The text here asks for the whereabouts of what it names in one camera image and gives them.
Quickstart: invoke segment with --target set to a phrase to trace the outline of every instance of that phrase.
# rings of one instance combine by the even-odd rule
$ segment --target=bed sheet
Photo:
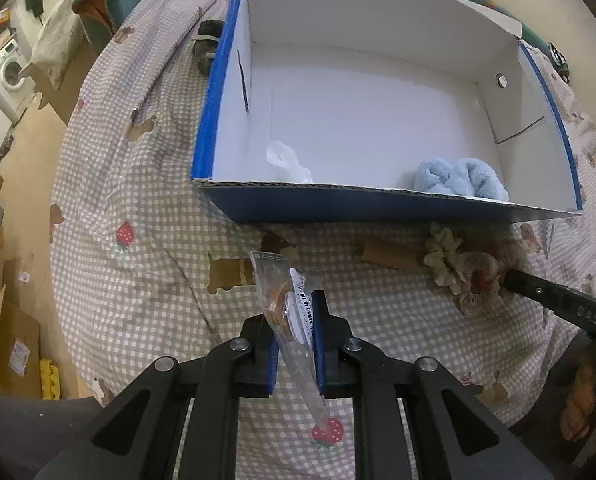
[[[216,261],[257,250],[264,228],[298,247],[301,266],[322,270],[331,311],[355,335],[399,359],[432,355],[488,392],[500,383],[508,394],[490,409],[506,424],[519,420],[576,327],[518,297],[465,317],[427,268],[405,274],[355,255],[356,240],[374,235],[422,250],[428,224],[240,225],[189,181],[206,89],[193,34],[224,1],[143,0],[82,86],[56,175],[50,252],[60,323],[86,383],[99,378],[118,392],[162,355],[197,358],[237,336],[260,312],[255,287],[213,294],[209,277]],[[549,60],[529,49],[565,124],[584,213],[452,228],[472,246],[519,244],[532,273],[596,296],[596,130]],[[325,449],[311,442],[312,419],[281,363],[271,399],[241,402],[236,476],[353,478],[351,403],[330,409],[345,436]]]

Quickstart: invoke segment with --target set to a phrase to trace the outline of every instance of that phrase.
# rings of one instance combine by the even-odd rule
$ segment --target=transparent plastic packaging
[[[274,331],[292,382],[316,424],[326,430],[329,410],[318,391],[313,359],[312,292],[321,288],[322,276],[311,269],[300,273],[280,254],[252,251],[249,257],[258,301]]]
[[[313,184],[312,172],[300,165],[293,148],[279,140],[272,140],[267,146],[267,161],[278,170],[280,182]]]

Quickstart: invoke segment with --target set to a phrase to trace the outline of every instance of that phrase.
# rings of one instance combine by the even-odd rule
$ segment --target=screw
[[[156,360],[154,365],[159,372],[169,372],[174,367],[174,359],[171,357],[161,357]]]
[[[496,74],[496,84],[499,88],[507,88],[507,77],[502,74]]]
[[[350,352],[358,352],[363,347],[363,340],[357,337],[350,337],[344,342],[343,346]]]
[[[247,341],[243,337],[237,337],[232,339],[232,342],[229,343],[229,346],[232,350],[235,350],[236,352],[242,352],[243,350],[249,348],[249,341]]]
[[[438,368],[438,361],[433,357],[421,357],[417,362],[421,370],[425,372],[434,372]]]

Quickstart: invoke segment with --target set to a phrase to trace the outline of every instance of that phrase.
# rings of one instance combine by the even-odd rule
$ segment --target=person's leg
[[[0,396],[0,462],[14,480],[32,479],[101,409],[93,397],[30,400]]]
[[[571,465],[596,424],[596,370],[588,371],[593,384],[588,388],[589,395],[582,396],[592,397],[592,400],[584,399],[590,406],[577,418],[566,413],[582,410],[578,407],[581,395],[576,393],[576,388],[585,377],[585,368],[596,369],[596,342],[581,332],[550,370],[540,397],[529,413],[511,427],[556,480],[596,479],[596,452],[582,468]],[[577,421],[575,427],[571,427],[573,422],[568,420]]]

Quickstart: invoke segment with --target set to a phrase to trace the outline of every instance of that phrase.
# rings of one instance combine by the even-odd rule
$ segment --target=paper sticker
[[[9,357],[9,368],[23,377],[27,368],[29,354],[31,354],[31,350],[23,342],[16,339],[14,348],[11,349],[11,356]]]
[[[300,344],[307,343],[313,349],[313,310],[312,302],[304,293],[304,276],[295,269],[289,269],[293,291],[285,297],[289,328],[294,339]]]

